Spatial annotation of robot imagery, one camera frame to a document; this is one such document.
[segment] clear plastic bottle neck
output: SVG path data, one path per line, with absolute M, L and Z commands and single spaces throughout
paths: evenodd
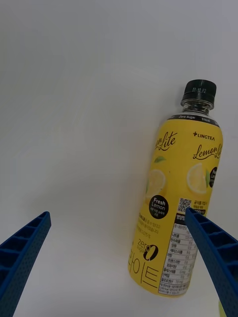
M 209 114 L 209 111 L 214 108 L 214 105 L 203 100 L 184 100 L 181 102 L 182 105 L 182 112 L 198 112 L 205 115 Z

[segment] yellow bottle label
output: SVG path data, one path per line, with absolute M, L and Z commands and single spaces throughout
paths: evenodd
M 128 260 L 131 277 L 157 295 L 188 289 L 197 246 L 185 210 L 206 215 L 222 151 L 218 124 L 177 114 L 160 129 Z

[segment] lemon illustration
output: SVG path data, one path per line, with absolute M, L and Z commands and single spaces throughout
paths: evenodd
M 155 195 L 162 195 L 166 187 L 166 178 L 160 169 L 153 169 L 149 172 L 149 177 L 146 185 L 145 202 L 150 203 L 150 200 Z
M 202 163 L 191 167 L 187 173 L 187 185 L 195 194 L 206 194 L 207 184 L 206 177 L 203 174 Z

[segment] qr code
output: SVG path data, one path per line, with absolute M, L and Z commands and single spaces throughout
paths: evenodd
M 188 207 L 191 207 L 191 200 L 180 198 L 178 204 L 178 211 L 185 212 Z

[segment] white surface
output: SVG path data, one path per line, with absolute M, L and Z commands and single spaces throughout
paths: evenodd
M 235 0 L 1 0 L 0 241 L 53 226 L 15 317 L 218 316 L 198 256 L 167 300 L 127 273 L 158 125 L 187 81 L 218 86 L 224 150 L 209 217 L 238 238 Z

